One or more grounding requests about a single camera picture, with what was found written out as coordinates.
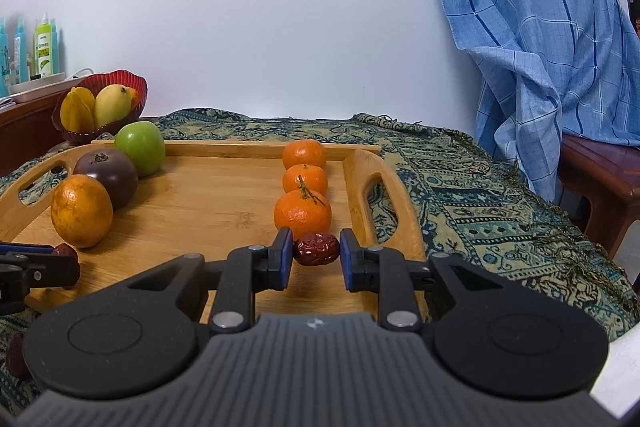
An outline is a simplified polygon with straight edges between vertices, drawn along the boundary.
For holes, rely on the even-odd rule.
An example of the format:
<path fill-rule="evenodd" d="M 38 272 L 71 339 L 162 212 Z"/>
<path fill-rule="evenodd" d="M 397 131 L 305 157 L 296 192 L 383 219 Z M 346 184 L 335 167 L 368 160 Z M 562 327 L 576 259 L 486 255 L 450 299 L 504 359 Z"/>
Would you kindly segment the red jujube date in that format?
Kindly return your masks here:
<path fill-rule="evenodd" d="M 78 254 L 76 253 L 75 249 L 66 243 L 56 246 L 53 249 L 52 254 L 61 256 L 61 257 L 70 257 L 70 258 L 78 259 Z"/>
<path fill-rule="evenodd" d="M 6 346 L 4 358 L 6 359 L 6 370 L 10 375 L 23 381 L 29 381 L 32 377 L 23 355 L 23 340 L 23 333 L 13 334 Z"/>
<path fill-rule="evenodd" d="M 329 265 L 340 255 L 340 243 L 332 234 L 312 233 L 297 239 L 294 259 L 300 265 Z"/>

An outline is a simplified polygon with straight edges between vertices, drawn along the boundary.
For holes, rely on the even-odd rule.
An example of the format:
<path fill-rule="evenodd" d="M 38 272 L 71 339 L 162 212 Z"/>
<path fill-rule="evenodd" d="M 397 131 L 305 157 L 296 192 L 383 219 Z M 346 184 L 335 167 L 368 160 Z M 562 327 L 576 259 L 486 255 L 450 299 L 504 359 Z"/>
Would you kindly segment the mandarin with stem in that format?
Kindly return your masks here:
<path fill-rule="evenodd" d="M 274 205 L 273 222 L 277 229 L 289 228 L 293 239 L 314 233 L 329 233 L 332 208 L 319 192 L 305 182 L 299 188 L 282 195 Z"/>

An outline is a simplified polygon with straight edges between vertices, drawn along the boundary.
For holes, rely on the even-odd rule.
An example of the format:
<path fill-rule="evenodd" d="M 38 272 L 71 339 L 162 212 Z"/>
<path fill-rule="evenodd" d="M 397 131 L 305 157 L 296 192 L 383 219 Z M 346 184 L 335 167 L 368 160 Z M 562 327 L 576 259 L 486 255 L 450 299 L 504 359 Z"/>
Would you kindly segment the large orange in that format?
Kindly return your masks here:
<path fill-rule="evenodd" d="M 110 231 L 113 206 L 99 181 L 85 174 L 72 174 L 53 190 L 50 215 L 61 239 L 86 249 L 96 246 Z"/>

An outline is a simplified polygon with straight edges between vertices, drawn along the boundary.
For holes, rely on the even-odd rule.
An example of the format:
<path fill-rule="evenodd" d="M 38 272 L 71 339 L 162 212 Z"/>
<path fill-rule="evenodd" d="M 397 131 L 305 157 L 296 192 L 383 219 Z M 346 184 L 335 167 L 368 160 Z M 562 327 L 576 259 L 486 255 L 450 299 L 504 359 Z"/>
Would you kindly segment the wooden serving tray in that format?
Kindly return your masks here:
<path fill-rule="evenodd" d="M 82 155 L 113 146 L 99 140 L 64 150 L 30 168 L 1 195 L 1 240 L 61 243 L 50 220 L 52 190 L 32 205 L 21 191 L 54 167 L 71 173 Z M 182 254 L 200 253 L 206 261 L 221 260 L 234 248 L 270 245 L 277 229 L 273 208 L 283 194 L 283 142 L 167 140 L 159 172 L 144 178 L 128 206 L 114 213 L 105 239 L 79 251 L 81 277 L 74 289 L 35 289 L 26 303 L 41 313 L 120 282 Z M 412 202 L 395 170 L 378 154 L 381 147 L 324 144 L 332 208 L 331 233 L 351 228 L 362 246 L 378 244 L 367 195 L 382 182 L 397 216 L 397 228 L 385 247 L 407 259 L 424 260 L 421 229 Z M 256 296 L 256 312 L 280 314 L 348 313 L 376 315 L 371 293 L 350 293 L 344 287 L 340 262 L 303 267 L 293 262 L 285 291 Z"/>

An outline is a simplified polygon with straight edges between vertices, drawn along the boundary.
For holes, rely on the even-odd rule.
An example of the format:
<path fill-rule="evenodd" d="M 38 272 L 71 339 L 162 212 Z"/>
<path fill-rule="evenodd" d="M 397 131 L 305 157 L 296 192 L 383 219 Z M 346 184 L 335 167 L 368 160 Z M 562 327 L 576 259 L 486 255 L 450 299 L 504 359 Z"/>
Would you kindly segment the middle mandarin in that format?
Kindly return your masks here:
<path fill-rule="evenodd" d="M 288 193 L 303 186 L 311 191 L 326 195 L 329 181 L 324 169 L 308 164 L 299 164 L 288 168 L 282 178 L 283 191 Z"/>

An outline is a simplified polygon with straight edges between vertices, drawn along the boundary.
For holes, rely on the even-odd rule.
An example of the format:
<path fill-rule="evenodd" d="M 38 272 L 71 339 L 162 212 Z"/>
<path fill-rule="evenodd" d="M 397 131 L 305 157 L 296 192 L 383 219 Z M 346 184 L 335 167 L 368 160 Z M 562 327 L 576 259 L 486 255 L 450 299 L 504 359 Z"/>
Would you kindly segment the wooden sideboard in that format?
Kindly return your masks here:
<path fill-rule="evenodd" d="M 52 114 L 59 94 L 6 106 L 0 114 L 0 174 L 11 173 L 64 141 Z"/>

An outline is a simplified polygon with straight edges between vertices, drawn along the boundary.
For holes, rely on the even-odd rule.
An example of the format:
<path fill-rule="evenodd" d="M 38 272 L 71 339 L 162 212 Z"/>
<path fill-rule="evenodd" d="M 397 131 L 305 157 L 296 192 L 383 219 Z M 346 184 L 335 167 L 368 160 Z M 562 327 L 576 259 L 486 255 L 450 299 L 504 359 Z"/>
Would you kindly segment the dark purple round fruit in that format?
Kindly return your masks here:
<path fill-rule="evenodd" d="M 132 160 L 115 147 L 93 150 L 76 162 L 75 174 L 85 174 L 99 181 L 110 195 L 115 210 L 124 207 L 138 188 L 138 173 Z"/>

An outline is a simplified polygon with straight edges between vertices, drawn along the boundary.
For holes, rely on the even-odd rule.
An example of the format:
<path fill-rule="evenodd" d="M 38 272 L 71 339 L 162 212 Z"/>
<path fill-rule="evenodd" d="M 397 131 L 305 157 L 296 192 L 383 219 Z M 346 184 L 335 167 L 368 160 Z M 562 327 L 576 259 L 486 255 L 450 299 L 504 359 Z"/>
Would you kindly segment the yellow starfruit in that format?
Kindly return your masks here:
<path fill-rule="evenodd" d="M 94 125 L 93 109 L 96 99 L 85 87 L 75 87 L 66 94 L 61 108 L 60 119 L 63 128 L 75 133 L 91 133 Z"/>

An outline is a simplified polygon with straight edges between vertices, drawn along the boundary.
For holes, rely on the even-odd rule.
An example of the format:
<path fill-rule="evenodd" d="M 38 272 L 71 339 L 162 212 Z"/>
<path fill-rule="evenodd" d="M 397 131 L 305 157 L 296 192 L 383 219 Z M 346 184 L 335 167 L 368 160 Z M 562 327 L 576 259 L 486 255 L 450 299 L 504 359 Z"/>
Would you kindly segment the white flat box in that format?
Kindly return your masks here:
<path fill-rule="evenodd" d="M 67 78 L 64 74 L 56 74 L 20 82 L 8 88 L 9 98 L 16 104 L 27 103 L 61 92 L 73 81 L 73 78 Z"/>

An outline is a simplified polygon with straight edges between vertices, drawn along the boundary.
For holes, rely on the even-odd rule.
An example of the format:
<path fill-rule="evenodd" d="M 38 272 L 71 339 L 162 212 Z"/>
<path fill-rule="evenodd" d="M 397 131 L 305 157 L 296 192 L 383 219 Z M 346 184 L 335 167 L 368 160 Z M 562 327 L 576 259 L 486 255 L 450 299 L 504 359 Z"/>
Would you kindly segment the green apple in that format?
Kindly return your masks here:
<path fill-rule="evenodd" d="M 131 159 L 139 178 L 152 176 L 165 159 L 165 142 L 160 129 L 149 121 L 126 124 L 115 135 L 115 146 Z"/>

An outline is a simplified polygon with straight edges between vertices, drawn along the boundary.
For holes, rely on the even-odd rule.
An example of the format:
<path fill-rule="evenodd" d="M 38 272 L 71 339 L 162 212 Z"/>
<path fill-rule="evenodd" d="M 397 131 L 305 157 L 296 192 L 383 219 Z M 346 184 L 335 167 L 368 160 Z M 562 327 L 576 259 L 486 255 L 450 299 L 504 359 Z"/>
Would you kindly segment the red fruit bowl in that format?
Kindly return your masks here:
<path fill-rule="evenodd" d="M 128 70 L 89 75 L 60 96 L 53 126 L 66 141 L 87 144 L 138 120 L 147 96 L 146 80 Z"/>

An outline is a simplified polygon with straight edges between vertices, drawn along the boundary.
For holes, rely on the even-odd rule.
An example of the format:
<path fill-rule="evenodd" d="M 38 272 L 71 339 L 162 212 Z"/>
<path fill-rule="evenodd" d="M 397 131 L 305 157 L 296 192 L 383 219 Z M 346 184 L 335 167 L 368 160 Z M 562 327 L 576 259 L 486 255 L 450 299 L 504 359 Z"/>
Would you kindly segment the green white bottle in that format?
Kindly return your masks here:
<path fill-rule="evenodd" d="M 38 20 L 35 29 L 36 74 L 48 77 L 54 73 L 53 67 L 53 26 L 47 14 Z"/>

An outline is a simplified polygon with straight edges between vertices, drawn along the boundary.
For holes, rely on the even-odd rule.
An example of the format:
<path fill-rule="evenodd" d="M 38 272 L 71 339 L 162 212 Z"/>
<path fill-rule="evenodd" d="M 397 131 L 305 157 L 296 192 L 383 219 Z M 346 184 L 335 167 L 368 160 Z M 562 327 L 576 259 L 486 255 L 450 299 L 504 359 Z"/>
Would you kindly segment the dark wooden side table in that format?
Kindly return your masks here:
<path fill-rule="evenodd" d="M 639 149 L 563 136 L 558 175 L 570 191 L 589 200 L 585 234 L 613 259 L 639 220 Z"/>

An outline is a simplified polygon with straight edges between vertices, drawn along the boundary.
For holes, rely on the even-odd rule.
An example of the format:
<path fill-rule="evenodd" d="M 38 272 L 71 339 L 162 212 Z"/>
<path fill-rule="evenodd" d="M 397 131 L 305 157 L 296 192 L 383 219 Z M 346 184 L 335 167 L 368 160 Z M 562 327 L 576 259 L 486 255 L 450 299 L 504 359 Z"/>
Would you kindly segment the white towel right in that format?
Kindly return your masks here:
<path fill-rule="evenodd" d="M 622 418 L 640 395 L 640 324 L 608 346 L 608 357 L 590 395 L 614 417 Z"/>

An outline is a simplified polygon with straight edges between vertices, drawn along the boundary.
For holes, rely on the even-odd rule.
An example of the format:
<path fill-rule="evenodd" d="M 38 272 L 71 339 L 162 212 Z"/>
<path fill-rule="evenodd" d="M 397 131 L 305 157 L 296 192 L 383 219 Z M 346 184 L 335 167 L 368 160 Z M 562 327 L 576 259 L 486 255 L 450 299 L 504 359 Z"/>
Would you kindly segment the blue checked cloth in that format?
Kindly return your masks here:
<path fill-rule="evenodd" d="M 475 138 L 554 199 L 564 135 L 639 142 L 639 39 L 620 0 L 440 0 L 482 74 Z"/>

